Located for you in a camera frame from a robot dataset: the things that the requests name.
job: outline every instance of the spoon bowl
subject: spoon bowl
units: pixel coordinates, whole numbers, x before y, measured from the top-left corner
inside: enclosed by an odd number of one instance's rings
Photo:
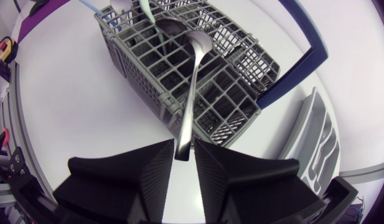
[[[193,107],[196,94],[197,70],[204,55],[210,52],[213,48],[212,39],[205,32],[196,30],[190,31],[187,33],[187,37],[194,49],[195,63],[175,152],[175,159],[180,161],[189,160],[190,145],[192,142]]]
[[[186,30],[186,25],[182,20],[171,16],[165,16],[156,21],[156,26],[166,34],[175,36]]]

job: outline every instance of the blue utensil handle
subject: blue utensil handle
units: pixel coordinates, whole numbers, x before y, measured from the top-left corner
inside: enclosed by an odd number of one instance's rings
[[[277,82],[257,100],[264,109],[301,83],[329,56],[322,37],[311,18],[297,0],[279,0],[303,31],[311,48]]]
[[[100,11],[99,9],[97,9],[94,5],[92,5],[91,3],[89,3],[88,1],[86,0],[79,0],[80,2],[84,3],[84,5],[86,5],[88,8],[90,8],[92,11],[94,11],[96,14],[98,14],[99,16],[102,16],[103,15],[103,12]],[[104,16],[103,17],[106,21],[110,20],[109,17],[107,16]],[[111,25],[113,26],[117,26],[117,23],[115,21],[110,21],[109,22]]]

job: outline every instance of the metal spoon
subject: metal spoon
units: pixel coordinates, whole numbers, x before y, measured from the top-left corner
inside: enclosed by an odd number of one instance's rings
[[[156,26],[170,36],[176,36],[186,30],[182,20],[172,16],[165,16],[156,21]],[[172,41],[169,42],[169,49],[172,50]]]
[[[190,144],[192,140],[193,107],[196,92],[197,70],[204,55],[211,51],[213,47],[210,36],[208,36],[205,32],[194,30],[190,31],[187,36],[194,49],[195,62],[192,79],[190,80],[190,89],[189,95],[187,96],[184,118],[182,120],[177,149],[175,152],[175,159],[180,161],[189,160]]]
[[[110,5],[117,15],[124,21],[127,19],[127,15],[123,15],[123,12],[128,12],[132,8],[132,0],[110,0]]]
[[[149,18],[149,20],[153,24],[155,24],[156,23],[156,19],[154,18],[153,13],[150,10],[149,0],[139,0],[139,5],[141,5],[142,11]],[[155,30],[156,30],[157,33],[160,32],[159,29],[157,29],[157,27],[155,27]],[[160,39],[161,43],[164,43],[164,37],[162,36],[162,34],[159,34],[159,39]],[[164,52],[164,55],[167,55],[167,50],[166,50],[166,48],[164,46],[162,47],[162,51]]]

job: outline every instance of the dark blue frame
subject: dark blue frame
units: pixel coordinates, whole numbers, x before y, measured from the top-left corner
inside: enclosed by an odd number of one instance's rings
[[[257,105],[264,109],[292,90],[318,68],[329,56],[314,23],[297,0],[279,0],[306,36],[311,48],[263,96]]]

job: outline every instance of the cutlery basket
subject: cutlery basket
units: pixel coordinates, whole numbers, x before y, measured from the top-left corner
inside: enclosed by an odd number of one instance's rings
[[[157,33],[138,1],[122,15],[108,6],[95,18],[114,65],[178,137],[194,66],[186,33],[206,32],[214,48],[199,68],[193,134],[228,147],[259,115],[256,101],[275,83],[279,65],[256,39],[207,1],[153,0],[150,7],[156,20],[176,17],[187,30],[173,37],[160,29]]]

